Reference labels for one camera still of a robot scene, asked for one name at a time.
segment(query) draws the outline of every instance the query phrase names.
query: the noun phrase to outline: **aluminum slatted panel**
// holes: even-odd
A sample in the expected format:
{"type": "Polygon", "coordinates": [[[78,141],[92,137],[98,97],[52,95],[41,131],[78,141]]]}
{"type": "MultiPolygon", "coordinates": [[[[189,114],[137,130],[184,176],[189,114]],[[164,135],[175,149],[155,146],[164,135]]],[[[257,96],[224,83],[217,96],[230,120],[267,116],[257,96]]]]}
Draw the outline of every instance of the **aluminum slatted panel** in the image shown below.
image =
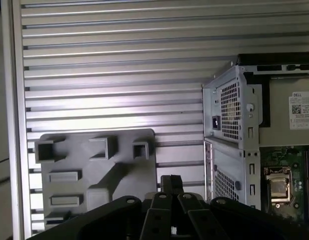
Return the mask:
{"type": "MultiPolygon", "coordinates": [[[[202,194],[201,84],[239,53],[309,51],[309,0],[8,0],[2,8],[5,27],[8,11],[14,17],[19,112],[9,139],[18,125],[20,150],[10,158],[21,158],[24,223],[19,232],[14,208],[15,239],[44,230],[33,154],[41,135],[151,128],[158,172],[179,173],[202,194]]],[[[6,67],[8,86],[13,77],[6,67]]]]}

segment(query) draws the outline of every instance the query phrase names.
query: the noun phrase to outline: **motherboard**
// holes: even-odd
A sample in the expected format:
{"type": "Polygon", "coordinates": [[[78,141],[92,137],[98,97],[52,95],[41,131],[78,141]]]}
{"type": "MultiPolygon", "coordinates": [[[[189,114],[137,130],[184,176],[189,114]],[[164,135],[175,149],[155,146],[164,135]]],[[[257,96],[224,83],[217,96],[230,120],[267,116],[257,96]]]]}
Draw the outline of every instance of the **motherboard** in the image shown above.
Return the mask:
{"type": "Polygon", "coordinates": [[[291,222],[305,222],[305,152],[309,146],[260,148],[262,209],[291,222]]]}

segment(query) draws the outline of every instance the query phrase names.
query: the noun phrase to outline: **ventilation grille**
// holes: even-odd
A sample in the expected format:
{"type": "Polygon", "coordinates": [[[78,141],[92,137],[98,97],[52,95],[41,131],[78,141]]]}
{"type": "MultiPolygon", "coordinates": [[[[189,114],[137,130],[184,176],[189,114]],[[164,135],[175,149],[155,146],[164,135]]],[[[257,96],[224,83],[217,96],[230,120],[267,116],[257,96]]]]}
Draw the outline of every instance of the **ventilation grille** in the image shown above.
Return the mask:
{"type": "Polygon", "coordinates": [[[226,138],[238,140],[241,119],[239,82],[233,83],[221,90],[221,129],[226,138]]]}
{"type": "Polygon", "coordinates": [[[216,197],[226,197],[239,201],[239,196],[235,192],[235,182],[220,170],[217,170],[214,189],[216,197]]]}

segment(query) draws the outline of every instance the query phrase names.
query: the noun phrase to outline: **screw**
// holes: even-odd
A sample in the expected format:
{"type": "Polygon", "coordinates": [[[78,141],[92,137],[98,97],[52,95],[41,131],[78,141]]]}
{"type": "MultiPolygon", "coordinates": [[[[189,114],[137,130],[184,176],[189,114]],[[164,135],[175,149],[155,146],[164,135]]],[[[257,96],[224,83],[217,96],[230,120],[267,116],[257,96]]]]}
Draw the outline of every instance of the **screw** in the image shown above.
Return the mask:
{"type": "Polygon", "coordinates": [[[184,197],[185,199],[191,199],[191,195],[188,194],[188,193],[184,194],[183,197],[184,197]]]}
{"type": "Polygon", "coordinates": [[[218,199],[216,201],[217,204],[226,204],[226,200],[223,200],[223,199],[218,199]]]}

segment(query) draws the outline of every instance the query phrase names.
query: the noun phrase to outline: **metal frame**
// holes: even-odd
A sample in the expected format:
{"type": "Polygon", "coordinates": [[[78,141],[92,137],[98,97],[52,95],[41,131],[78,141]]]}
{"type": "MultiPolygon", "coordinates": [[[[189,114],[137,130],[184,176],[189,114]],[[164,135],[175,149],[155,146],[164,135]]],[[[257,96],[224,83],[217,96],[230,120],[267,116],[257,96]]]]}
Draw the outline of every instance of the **metal frame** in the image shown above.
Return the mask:
{"type": "Polygon", "coordinates": [[[10,158],[11,207],[14,239],[25,239],[24,201],[22,191],[22,168],[20,156],[20,135],[18,122],[17,71],[15,56],[15,33],[13,1],[1,1],[2,29],[4,45],[5,94],[8,121],[8,141],[10,158]]]}
{"type": "MultiPolygon", "coordinates": [[[[203,192],[209,179],[202,171],[207,131],[201,84],[229,56],[288,52],[292,46],[309,51],[309,3],[101,2],[2,0],[16,239],[43,230],[40,164],[32,152],[43,134],[151,128],[160,148],[158,173],[182,172],[191,181],[184,183],[186,191],[203,192]]],[[[242,73],[232,74],[242,79],[242,73]]],[[[239,148],[257,152],[245,136],[239,148]]]]}
{"type": "MultiPolygon", "coordinates": [[[[234,65],[231,61],[224,68],[224,72],[214,76],[214,80],[203,87],[204,102],[204,130],[205,140],[211,144],[213,157],[211,159],[211,167],[222,164],[222,168],[226,173],[231,171],[241,173],[235,175],[234,180],[239,181],[243,187],[237,191],[240,196],[239,201],[261,209],[260,197],[260,154],[259,154],[259,106],[257,92],[253,92],[253,88],[247,85],[247,81],[243,72],[246,69],[243,66],[234,65]],[[216,103],[220,99],[220,91],[224,86],[231,83],[239,83],[241,119],[238,121],[238,140],[223,137],[220,130],[213,130],[212,117],[221,115],[221,104],[216,103]],[[254,106],[252,111],[248,110],[248,106],[254,106]],[[215,159],[217,152],[230,154],[232,160],[240,162],[241,167],[233,169],[232,160],[228,164],[215,159]]],[[[215,196],[215,173],[212,170],[212,198],[215,196]]]]}

